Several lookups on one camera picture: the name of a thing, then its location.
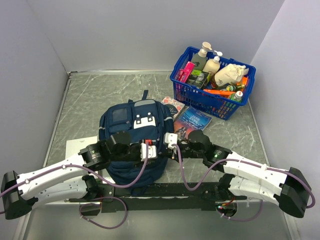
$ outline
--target backpack strap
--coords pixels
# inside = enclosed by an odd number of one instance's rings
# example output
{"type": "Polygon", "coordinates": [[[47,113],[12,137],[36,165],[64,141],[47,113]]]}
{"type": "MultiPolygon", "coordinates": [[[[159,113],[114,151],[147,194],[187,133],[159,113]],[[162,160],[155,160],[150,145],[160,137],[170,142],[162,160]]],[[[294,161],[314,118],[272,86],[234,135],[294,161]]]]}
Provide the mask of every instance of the backpack strap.
{"type": "Polygon", "coordinates": [[[148,96],[148,90],[144,90],[144,91],[143,91],[143,96],[142,96],[142,99],[141,99],[141,100],[146,100],[146,99],[147,99],[147,96],[148,96]]]}

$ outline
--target packaged item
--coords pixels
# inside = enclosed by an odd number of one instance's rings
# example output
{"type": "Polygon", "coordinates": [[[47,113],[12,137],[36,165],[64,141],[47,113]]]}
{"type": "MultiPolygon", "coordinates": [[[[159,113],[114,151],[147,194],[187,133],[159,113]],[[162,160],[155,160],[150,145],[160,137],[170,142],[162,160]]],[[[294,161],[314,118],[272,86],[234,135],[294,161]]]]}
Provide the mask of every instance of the packaged item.
{"type": "Polygon", "coordinates": [[[216,88],[214,88],[214,90],[236,92],[236,91],[243,91],[245,88],[246,88],[246,85],[244,85],[243,83],[239,83],[237,85],[228,85],[228,86],[216,87],[216,88]]]}
{"type": "Polygon", "coordinates": [[[194,67],[195,67],[195,64],[190,62],[190,61],[188,61],[186,63],[186,65],[185,65],[184,69],[180,69],[178,81],[182,82],[182,83],[185,83],[188,80],[188,78],[189,78],[191,72],[193,71],[194,67]]]}
{"type": "Polygon", "coordinates": [[[174,122],[174,132],[178,134],[179,139],[187,139],[189,133],[191,133],[193,130],[204,130],[211,120],[212,117],[205,115],[193,107],[189,107],[174,122]]]}
{"type": "Polygon", "coordinates": [[[204,41],[202,43],[202,48],[198,53],[193,55],[191,62],[195,64],[194,70],[200,70],[202,71],[206,65],[207,62],[207,53],[209,50],[212,50],[211,44],[204,41]]]}
{"type": "Polygon", "coordinates": [[[247,82],[248,82],[248,77],[247,77],[247,76],[244,76],[244,77],[242,78],[242,82],[240,82],[240,83],[238,83],[238,84],[244,84],[244,85],[247,86],[247,82]]]}
{"type": "Polygon", "coordinates": [[[221,97],[228,98],[230,95],[235,94],[235,91],[222,91],[222,90],[215,90],[215,89],[204,89],[203,91],[214,94],[214,95],[220,95],[221,97]]]}
{"type": "Polygon", "coordinates": [[[187,81],[188,84],[203,89],[210,81],[210,74],[208,72],[193,70],[187,81]]]}
{"type": "Polygon", "coordinates": [[[212,79],[216,72],[218,72],[218,70],[220,69],[220,57],[222,57],[222,52],[214,52],[216,53],[216,56],[214,58],[209,59],[202,70],[210,74],[210,79],[212,79]]]}
{"type": "Polygon", "coordinates": [[[167,107],[169,107],[170,109],[170,113],[171,116],[173,118],[173,120],[175,120],[177,118],[177,116],[179,115],[179,113],[182,111],[182,109],[184,108],[185,104],[182,102],[179,102],[177,100],[172,99],[169,96],[166,96],[161,103],[163,105],[166,105],[167,107]]]}
{"type": "Polygon", "coordinates": [[[212,79],[212,84],[220,87],[226,84],[236,85],[240,83],[243,76],[248,74],[249,69],[245,65],[229,64],[220,69],[212,79]]]}
{"type": "Polygon", "coordinates": [[[236,93],[231,94],[228,98],[235,102],[241,102],[244,93],[242,91],[237,91],[236,93]]]}

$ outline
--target green bottle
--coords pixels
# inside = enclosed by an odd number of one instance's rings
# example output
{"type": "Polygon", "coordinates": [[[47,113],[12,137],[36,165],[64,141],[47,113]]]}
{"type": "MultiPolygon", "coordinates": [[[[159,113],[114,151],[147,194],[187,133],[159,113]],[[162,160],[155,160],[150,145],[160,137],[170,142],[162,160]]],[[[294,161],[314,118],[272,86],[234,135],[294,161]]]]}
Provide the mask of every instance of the green bottle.
{"type": "Polygon", "coordinates": [[[241,89],[245,89],[246,85],[244,85],[243,83],[239,84],[239,85],[228,85],[226,86],[226,90],[229,92],[234,92],[234,91],[239,91],[241,89]]]}
{"type": "Polygon", "coordinates": [[[232,93],[229,96],[229,99],[232,101],[241,103],[243,95],[244,95],[244,93],[242,91],[237,91],[235,93],[232,93]]]}

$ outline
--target white pump bottle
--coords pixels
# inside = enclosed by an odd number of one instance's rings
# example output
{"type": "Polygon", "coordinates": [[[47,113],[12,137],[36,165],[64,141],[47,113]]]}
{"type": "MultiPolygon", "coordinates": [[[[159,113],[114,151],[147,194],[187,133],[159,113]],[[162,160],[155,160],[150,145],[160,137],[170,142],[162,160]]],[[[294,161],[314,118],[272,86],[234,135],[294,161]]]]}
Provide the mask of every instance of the white pump bottle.
{"type": "Polygon", "coordinates": [[[218,70],[220,69],[220,57],[222,57],[222,52],[220,51],[214,51],[216,53],[216,56],[212,59],[209,59],[204,68],[203,68],[203,72],[207,72],[210,74],[210,78],[213,77],[213,75],[216,74],[216,72],[218,72],[218,70]]]}

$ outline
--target backpack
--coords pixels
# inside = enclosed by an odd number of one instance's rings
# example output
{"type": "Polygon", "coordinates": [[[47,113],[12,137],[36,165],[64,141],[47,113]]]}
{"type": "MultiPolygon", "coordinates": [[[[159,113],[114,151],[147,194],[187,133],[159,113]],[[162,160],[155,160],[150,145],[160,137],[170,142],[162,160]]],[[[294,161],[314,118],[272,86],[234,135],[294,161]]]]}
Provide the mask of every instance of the backpack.
{"type": "MultiPolygon", "coordinates": [[[[142,100],[121,103],[111,106],[101,117],[99,123],[99,140],[108,139],[120,131],[131,135],[131,142],[152,140],[157,152],[161,152],[164,145],[164,135],[174,132],[174,122],[170,109],[159,101],[147,99],[148,90],[143,92],[142,100]]],[[[142,188],[151,185],[161,177],[168,159],[158,157],[147,164],[141,178],[132,186],[142,188]]],[[[107,168],[108,173],[116,184],[131,183],[139,174],[142,165],[134,162],[112,162],[107,168]]]]}

